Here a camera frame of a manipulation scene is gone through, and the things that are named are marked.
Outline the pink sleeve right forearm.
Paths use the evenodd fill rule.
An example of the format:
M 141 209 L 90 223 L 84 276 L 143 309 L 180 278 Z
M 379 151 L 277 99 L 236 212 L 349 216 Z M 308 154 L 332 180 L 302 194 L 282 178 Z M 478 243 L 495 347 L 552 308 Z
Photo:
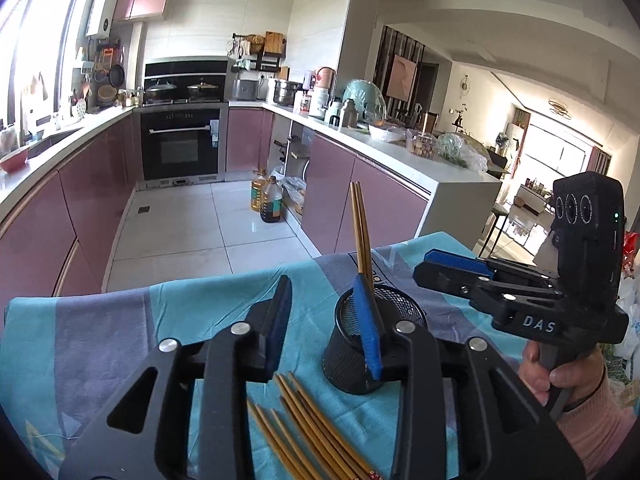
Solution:
M 639 416 L 616 403 L 606 367 L 597 388 L 565 411 L 558 426 L 582 461 L 587 479 L 639 477 Z

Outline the right hand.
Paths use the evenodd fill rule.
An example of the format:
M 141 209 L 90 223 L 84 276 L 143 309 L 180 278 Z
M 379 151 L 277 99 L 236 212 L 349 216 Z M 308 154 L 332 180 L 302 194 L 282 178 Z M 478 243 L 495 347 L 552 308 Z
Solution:
M 593 349 L 588 356 L 560 365 L 554 370 L 542 366 L 539 355 L 540 344 L 529 341 L 523 351 L 518 377 L 541 404 L 548 402 L 551 387 L 570 389 L 572 396 L 567 401 L 568 404 L 587 399 L 599 388 L 606 372 L 604 357 L 599 348 Z

